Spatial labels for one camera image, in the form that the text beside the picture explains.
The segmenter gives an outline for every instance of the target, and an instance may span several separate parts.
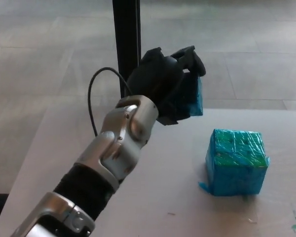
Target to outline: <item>black cable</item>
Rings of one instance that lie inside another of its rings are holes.
[[[98,136],[98,132],[97,132],[97,128],[95,127],[95,123],[94,123],[94,119],[93,119],[93,114],[92,114],[92,108],[91,108],[91,88],[92,88],[92,85],[93,85],[93,82],[94,82],[94,79],[96,78],[96,76],[98,74],[100,74],[101,72],[103,72],[103,71],[112,71],[112,72],[114,72],[119,77],[120,83],[123,83],[124,84],[124,86],[126,87],[128,93],[130,95],[133,95],[133,93],[131,92],[130,88],[128,87],[128,85],[127,85],[125,79],[123,78],[123,76],[117,70],[115,70],[114,68],[109,68],[109,67],[101,68],[100,70],[98,70],[93,75],[93,77],[91,78],[90,84],[89,84],[89,88],[88,88],[88,110],[89,110],[89,115],[90,115],[90,119],[91,119],[91,123],[92,123],[92,128],[93,128],[93,131],[94,131],[94,135],[95,136]]]

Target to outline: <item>silver metal arm segment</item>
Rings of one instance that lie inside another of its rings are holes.
[[[89,167],[116,192],[119,184],[136,166],[140,150],[147,144],[157,117],[158,110],[148,98],[135,95],[121,99],[116,108],[106,115],[100,134],[86,148],[75,165]],[[51,233],[39,222],[44,216],[56,219],[73,234],[81,234],[83,237],[89,236],[95,228],[93,219],[85,210],[72,200],[50,192],[43,197],[12,237],[58,237],[57,230]]]

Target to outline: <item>floor tile grout line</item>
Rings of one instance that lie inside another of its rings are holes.
[[[222,54],[222,57],[223,57],[223,61],[225,62],[225,66],[226,66],[226,69],[227,69],[227,72],[228,72],[229,81],[231,83],[233,94],[234,94],[235,98],[237,99],[236,91],[235,91],[235,88],[234,88],[233,83],[232,83],[231,74],[230,74],[230,71],[229,71],[229,68],[228,68],[227,61],[226,61],[226,58],[225,58],[225,54],[224,53]]]

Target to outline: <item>black rubber sleeve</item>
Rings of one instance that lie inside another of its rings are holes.
[[[107,205],[114,190],[96,171],[85,165],[75,164],[54,192],[74,202],[95,220]]]

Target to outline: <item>blue cube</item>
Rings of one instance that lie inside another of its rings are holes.
[[[209,192],[215,196],[256,195],[268,165],[261,133],[215,129],[206,155]]]

